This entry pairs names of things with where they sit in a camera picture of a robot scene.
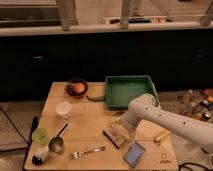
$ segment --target bottle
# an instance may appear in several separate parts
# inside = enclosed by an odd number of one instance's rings
[[[195,106],[195,108],[192,110],[192,113],[196,114],[196,113],[202,112],[202,110],[204,108],[206,108],[207,105],[208,105],[208,101],[207,100],[201,101],[197,106]]]

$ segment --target black wall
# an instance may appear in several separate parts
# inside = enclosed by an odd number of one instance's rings
[[[52,81],[150,75],[157,91],[213,87],[213,30],[0,37],[0,100],[46,98]]]

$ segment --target green plastic tray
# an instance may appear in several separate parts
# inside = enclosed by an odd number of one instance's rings
[[[152,94],[159,104],[150,76],[107,76],[105,81],[106,104],[110,110],[128,109],[131,100],[145,93]]]

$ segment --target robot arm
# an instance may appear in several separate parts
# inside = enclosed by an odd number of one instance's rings
[[[142,119],[154,122],[177,135],[213,153],[213,124],[191,119],[156,107],[155,98],[144,94],[129,104],[121,123],[128,131],[134,131]]]

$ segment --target bowl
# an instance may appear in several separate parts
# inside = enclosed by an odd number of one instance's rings
[[[82,97],[87,90],[87,82],[81,78],[72,78],[66,85],[66,92],[73,97]]]

